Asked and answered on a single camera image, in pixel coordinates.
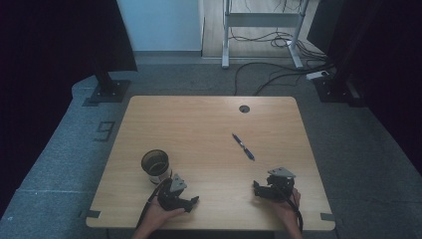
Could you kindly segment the dark curtain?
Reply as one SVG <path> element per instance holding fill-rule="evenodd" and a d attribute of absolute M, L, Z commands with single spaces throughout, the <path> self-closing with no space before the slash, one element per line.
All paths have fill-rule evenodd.
<path fill-rule="evenodd" d="M 319 0 L 307 39 L 422 174 L 422 0 Z"/>
<path fill-rule="evenodd" d="M 0 0 L 0 216 L 75 83 L 136 68 L 117 0 Z"/>

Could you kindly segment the dark cup with white base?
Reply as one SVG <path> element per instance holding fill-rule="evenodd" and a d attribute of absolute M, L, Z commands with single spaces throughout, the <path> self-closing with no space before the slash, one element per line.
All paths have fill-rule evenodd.
<path fill-rule="evenodd" d="M 159 184 L 172 176 L 168 154 L 161 149 L 148 151 L 142 157 L 140 165 L 153 184 Z"/>

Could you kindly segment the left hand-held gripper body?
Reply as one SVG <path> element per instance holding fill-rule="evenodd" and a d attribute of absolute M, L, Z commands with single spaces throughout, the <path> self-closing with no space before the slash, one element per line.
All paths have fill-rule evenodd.
<path fill-rule="evenodd" d="M 184 180 L 175 174 L 171 178 L 163 180 L 159 185 L 157 200 L 160 206 L 166 211 L 183 208 L 189 205 L 186 199 L 180 198 L 181 193 L 187 187 Z"/>

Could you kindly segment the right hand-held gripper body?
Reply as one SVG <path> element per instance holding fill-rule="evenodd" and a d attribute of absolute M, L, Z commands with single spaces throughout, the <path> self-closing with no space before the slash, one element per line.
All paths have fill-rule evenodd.
<path fill-rule="evenodd" d="M 296 176 L 284 167 L 270 169 L 264 196 L 276 201 L 286 201 L 293 194 L 295 178 Z"/>

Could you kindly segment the white metal desk frame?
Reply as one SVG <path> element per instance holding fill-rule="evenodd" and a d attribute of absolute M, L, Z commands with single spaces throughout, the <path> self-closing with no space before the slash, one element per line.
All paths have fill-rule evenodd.
<path fill-rule="evenodd" d="M 255 28 L 294 28 L 292 40 L 288 42 L 288 50 L 297 69 L 304 67 L 297 51 L 297 43 L 310 0 L 302 0 L 297 13 L 232 13 L 232 0 L 223 0 L 223 45 L 222 68 L 230 66 L 229 30 L 231 27 Z"/>

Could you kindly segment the grey tape floor mark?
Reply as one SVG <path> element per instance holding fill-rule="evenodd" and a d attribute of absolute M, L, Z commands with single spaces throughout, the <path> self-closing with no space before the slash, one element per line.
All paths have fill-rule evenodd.
<path fill-rule="evenodd" d="M 101 121 L 96 130 L 94 141 L 107 142 L 112 134 L 114 121 Z"/>

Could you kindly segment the white power strip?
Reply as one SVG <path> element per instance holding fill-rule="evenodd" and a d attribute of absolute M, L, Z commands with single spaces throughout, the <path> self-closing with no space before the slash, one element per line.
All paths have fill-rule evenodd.
<path fill-rule="evenodd" d="M 328 71 L 318 71 L 318 72 L 306 74 L 306 79 L 308 81 L 311 81 L 311 80 L 314 80 L 314 79 L 327 77 L 328 75 L 329 75 Z"/>

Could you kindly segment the black stand base plate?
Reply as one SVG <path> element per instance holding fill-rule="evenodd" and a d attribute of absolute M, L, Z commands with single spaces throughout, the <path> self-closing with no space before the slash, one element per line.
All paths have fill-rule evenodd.
<path fill-rule="evenodd" d="M 345 103 L 352 101 L 348 86 L 328 77 L 313 80 L 319 100 L 323 103 Z"/>
<path fill-rule="evenodd" d="M 92 95 L 86 98 L 85 104 L 93 106 L 100 103 L 121 103 L 129 85 L 129 80 L 111 81 L 106 88 L 97 85 Z"/>

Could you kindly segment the person's left hand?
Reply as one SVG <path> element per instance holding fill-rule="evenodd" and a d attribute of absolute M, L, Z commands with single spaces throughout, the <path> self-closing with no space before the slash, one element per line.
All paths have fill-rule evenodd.
<path fill-rule="evenodd" d="M 149 207 L 139 227 L 156 227 L 159 229 L 170 218 L 184 213 L 183 208 L 166 211 L 160 206 L 156 197 L 154 197 L 148 205 Z"/>

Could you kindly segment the black pen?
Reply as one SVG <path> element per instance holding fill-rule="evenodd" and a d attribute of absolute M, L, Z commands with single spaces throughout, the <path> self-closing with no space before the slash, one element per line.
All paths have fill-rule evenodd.
<path fill-rule="evenodd" d="M 240 145 L 240 147 L 243 149 L 245 154 L 248 156 L 250 160 L 255 161 L 254 154 L 249 150 L 249 148 L 244 144 L 244 142 L 234 133 L 232 133 L 233 138 L 236 140 L 236 142 Z"/>

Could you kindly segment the person's right hand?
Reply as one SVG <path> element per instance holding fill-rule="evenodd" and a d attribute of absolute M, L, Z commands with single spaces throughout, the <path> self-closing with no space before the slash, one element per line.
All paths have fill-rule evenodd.
<path fill-rule="evenodd" d="M 296 188 L 293 189 L 293 194 L 290 197 L 290 200 L 294 203 L 295 206 L 300 205 L 301 194 Z M 271 201 L 270 205 L 275 211 L 278 218 L 282 221 L 284 227 L 288 228 L 298 228 L 299 220 L 298 215 L 295 212 L 295 209 L 287 202 L 275 202 Z"/>

